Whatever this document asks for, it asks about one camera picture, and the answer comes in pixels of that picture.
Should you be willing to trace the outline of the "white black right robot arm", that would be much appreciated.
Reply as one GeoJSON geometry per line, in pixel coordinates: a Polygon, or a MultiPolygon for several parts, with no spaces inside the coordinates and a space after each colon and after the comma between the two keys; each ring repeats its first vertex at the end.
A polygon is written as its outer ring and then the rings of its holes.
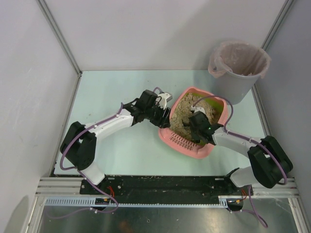
{"type": "Polygon", "coordinates": [[[277,184],[288,183],[287,174],[293,169],[293,164],[274,137],[256,139],[229,131],[225,125],[210,124],[200,111],[189,117],[189,124],[194,141],[225,147],[249,159],[249,167],[236,168],[225,176],[235,187],[259,183],[271,189],[277,184]]]}

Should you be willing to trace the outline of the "pink and green litter box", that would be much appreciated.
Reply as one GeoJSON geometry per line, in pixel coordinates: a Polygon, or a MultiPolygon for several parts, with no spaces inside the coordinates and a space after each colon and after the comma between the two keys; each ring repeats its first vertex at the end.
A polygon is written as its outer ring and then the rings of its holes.
{"type": "MultiPolygon", "coordinates": [[[[180,102],[183,96],[188,93],[192,93],[194,95],[199,95],[201,98],[194,104],[195,106],[202,100],[207,100],[207,102],[216,108],[220,113],[220,118],[217,123],[225,124],[226,120],[228,119],[228,107],[225,100],[214,97],[214,95],[208,91],[201,90],[197,87],[191,86],[187,88],[177,99],[171,109],[170,119],[173,115],[173,112],[180,102]]],[[[196,158],[196,159],[203,159],[211,154],[212,150],[214,149],[214,145],[212,144],[204,144],[204,143],[194,143],[190,140],[187,140],[178,134],[174,133],[170,128],[160,129],[159,130],[159,137],[160,139],[167,144],[172,149],[180,152],[184,155],[196,158]]]]}

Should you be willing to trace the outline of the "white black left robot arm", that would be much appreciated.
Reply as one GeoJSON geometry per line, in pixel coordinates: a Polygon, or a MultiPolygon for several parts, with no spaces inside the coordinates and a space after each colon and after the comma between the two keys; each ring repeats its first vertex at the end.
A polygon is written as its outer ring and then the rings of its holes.
{"type": "Polygon", "coordinates": [[[172,98],[172,94],[168,92],[144,90],[139,98],[121,104],[120,109],[106,119],[89,124],[81,124],[78,121],[72,123],[60,146],[60,168],[68,170],[63,165],[64,159],[68,159],[73,169],[90,183],[98,185],[104,180],[105,173],[96,161],[97,143],[144,120],[160,129],[170,127],[171,109],[167,104],[172,98]]]}

